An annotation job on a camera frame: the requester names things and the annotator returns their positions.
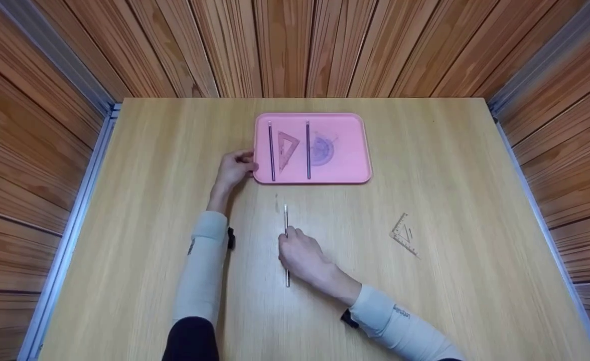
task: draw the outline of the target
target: triangle ruler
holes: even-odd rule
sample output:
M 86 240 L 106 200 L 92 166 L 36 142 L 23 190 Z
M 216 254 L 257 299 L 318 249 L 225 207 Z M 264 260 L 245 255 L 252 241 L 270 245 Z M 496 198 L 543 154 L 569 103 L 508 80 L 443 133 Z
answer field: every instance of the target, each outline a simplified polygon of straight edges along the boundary
M 414 256 L 419 258 L 419 255 L 417 255 L 417 251 L 415 249 L 413 233 L 411 231 L 411 228 L 409 228 L 405 223 L 405 219 L 407 217 L 409 217 L 408 214 L 402 213 L 400 220 L 398 220 L 398 223 L 395 224 L 395 227 L 391 230 L 389 236 L 391 236 L 391 238 L 393 238 L 394 240 L 396 240 L 396 242 L 401 244 L 405 249 L 407 249 L 407 251 L 411 252 L 412 254 L 414 254 Z
M 290 142 L 290 146 L 287 150 L 284 149 L 284 143 Z M 279 150 L 279 173 L 284 170 L 290 157 L 295 153 L 295 148 L 300 144 L 300 140 L 288 135 L 284 132 L 277 132 L 277 150 Z

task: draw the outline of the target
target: person's left hand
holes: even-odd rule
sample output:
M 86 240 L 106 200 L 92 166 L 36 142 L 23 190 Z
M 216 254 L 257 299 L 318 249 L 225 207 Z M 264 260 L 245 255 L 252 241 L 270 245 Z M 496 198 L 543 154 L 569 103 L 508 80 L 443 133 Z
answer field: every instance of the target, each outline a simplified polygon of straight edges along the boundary
M 253 162 L 253 149 L 243 149 L 224 154 L 219 163 L 219 171 L 213 189 L 228 193 L 246 176 L 257 170 Z

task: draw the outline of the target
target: black sleeve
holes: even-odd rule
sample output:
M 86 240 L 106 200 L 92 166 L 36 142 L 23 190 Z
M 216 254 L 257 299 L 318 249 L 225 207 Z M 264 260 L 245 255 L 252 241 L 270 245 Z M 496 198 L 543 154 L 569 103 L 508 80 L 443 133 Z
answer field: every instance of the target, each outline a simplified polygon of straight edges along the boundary
M 215 329 L 201 317 L 181 318 L 168 334 L 162 361 L 219 361 Z

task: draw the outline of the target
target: hand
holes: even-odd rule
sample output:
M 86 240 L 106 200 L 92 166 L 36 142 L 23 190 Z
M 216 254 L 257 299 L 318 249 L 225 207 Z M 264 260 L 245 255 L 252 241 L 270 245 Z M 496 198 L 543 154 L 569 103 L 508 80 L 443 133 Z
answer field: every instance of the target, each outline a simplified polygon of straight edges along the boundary
M 245 149 L 224 154 L 219 163 L 219 171 L 215 184 L 210 190 L 207 211 L 226 214 L 228 197 L 231 190 L 247 176 L 252 176 L 257 170 L 257 163 L 253 162 L 253 150 Z
M 318 241 L 299 228 L 289 226 L 285 235 L 279 235 L 279 260 L 295 277 L 347 306 L 355 303 L 362 290 L 361 283 L 342 272 L 324 255 Z
M 257 170 L 253 153 L 253 149 L 244 149 L 224 154 L 213 189 L 228 194 L 242 179 L 252 176 Z

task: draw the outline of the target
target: silver pen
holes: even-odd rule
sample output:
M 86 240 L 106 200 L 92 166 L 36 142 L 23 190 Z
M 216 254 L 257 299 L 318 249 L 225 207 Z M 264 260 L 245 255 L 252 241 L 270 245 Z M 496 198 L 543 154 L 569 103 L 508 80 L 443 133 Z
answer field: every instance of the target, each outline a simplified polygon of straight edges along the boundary
M 284 204 L 284 235 L 288 237 L 288 233 L 286 233 L 286 228 L 288 228 L 288 206 L 286 203 Z M 290 287 L 290 272 L 286 270 L 286 287 Z

